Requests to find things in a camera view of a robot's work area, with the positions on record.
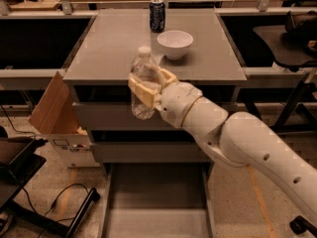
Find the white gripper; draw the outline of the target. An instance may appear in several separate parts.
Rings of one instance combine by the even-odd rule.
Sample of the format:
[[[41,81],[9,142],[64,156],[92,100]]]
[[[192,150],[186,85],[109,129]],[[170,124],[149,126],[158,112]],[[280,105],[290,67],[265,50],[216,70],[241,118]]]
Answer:
[[[156,108],[163,121],[180,128],[193,104],[203,96],[202,91],[188,82],[178,82],[175,74],[160,67],[159,83],[129,78],[131,91],[150,109]]]

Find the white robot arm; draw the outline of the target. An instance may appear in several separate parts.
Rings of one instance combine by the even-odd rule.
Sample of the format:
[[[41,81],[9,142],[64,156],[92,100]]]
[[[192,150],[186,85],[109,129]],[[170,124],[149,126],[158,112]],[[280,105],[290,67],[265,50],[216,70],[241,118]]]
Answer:
[[[259,118],[248,112],[229,114],[161,67],[131,72],[128,85],[163,121],[189,133],[213,162],[230,168],[254,167],[311,222],[317,222],[317,170]]]

